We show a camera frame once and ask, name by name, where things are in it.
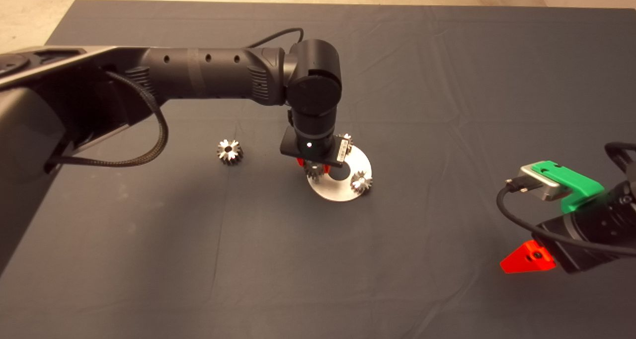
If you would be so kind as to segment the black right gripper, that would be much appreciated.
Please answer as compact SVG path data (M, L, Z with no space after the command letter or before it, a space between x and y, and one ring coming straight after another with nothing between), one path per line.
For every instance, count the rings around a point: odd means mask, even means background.
M635 248L635 199L598 198L577 211L544 221L539 228L574 240ZM507 255L500 268L506 274L548 271L557 263L568 274L588 271L620 259L619 255L577 248L534 234Z

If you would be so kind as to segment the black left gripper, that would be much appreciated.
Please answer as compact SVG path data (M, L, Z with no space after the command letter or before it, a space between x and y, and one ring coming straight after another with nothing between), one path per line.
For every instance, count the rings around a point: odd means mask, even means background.
M331 167L343 167L345 157L350 153L351 140L347 137L331 134L324 138L305 138L289 126L280 142L280 153L296 158L300 167L305 161L322 164L324 174Z

